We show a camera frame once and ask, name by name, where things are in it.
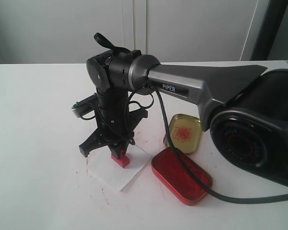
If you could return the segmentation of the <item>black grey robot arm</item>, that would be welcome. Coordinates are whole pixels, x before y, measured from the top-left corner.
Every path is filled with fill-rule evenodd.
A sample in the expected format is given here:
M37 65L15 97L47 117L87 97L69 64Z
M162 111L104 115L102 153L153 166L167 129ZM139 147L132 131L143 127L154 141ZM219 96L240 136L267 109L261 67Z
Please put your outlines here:
M202 130L232 164L288 187L288 69L260 65L163 65L125 48L87 60L96 93L73 106L95 113L97 129L79 149L84 156L108 146L120 159L147 110L129 111L128 93L163 92L197 105Z

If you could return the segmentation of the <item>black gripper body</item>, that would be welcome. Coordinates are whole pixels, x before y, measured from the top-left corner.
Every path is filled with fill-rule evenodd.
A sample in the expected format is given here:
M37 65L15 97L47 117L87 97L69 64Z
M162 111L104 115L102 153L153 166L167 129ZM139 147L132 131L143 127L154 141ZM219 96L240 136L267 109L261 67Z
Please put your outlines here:
M143 118L148 118L148 107L131 101L126 91L97 92L94 111L81 117L82 120L96 120L96 130L79 145L84 157L91 151L113 143L127 142L134 145L134 129Z

